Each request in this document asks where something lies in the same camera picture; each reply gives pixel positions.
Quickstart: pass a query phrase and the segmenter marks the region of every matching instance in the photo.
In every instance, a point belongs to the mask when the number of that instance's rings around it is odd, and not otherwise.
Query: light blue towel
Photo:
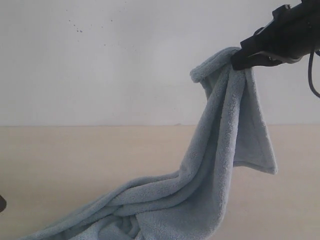
[[[237,50],[226,48],[191,72],[207,105],[178,171],[132,180],[20,240],[210,237],[226,212],[233,167],[277,172],[253,71],[232,69]]]

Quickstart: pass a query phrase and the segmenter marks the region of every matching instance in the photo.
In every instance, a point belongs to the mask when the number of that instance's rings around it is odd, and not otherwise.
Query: towel fold
[[[226,48],[191,71],[207,104],[179,170],[134,179],[19,240],[204,240],[224,218],[233,167],[275,174],[253,70]]]

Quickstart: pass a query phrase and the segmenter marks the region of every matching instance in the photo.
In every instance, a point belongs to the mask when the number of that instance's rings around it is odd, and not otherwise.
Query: wooden table surface
[[[0,240],[44,228],[125,182],[170,173],[194,126],[0,127]],[[320,239],[320,125],[273,125],[279,172],[234,169],[213,240]]]

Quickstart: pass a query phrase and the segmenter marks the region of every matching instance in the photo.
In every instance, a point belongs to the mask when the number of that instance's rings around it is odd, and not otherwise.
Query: black cable
[[[310,58],[309,58],[309,68],[308,68],[308,80],[309,80],[309,87],[311,89],[311,91],[313,92],[314,95],[316,95],[318,98],[320,98],[320,93],[315,89],[315,86],[313,84],[313,80],[312,80],[312,67],[313,67],[313,63],[314,63],[314,56],[315,53],[320,56],[320,51],[316,51],[316,46],[313,47],[311,53],[310,53]]]

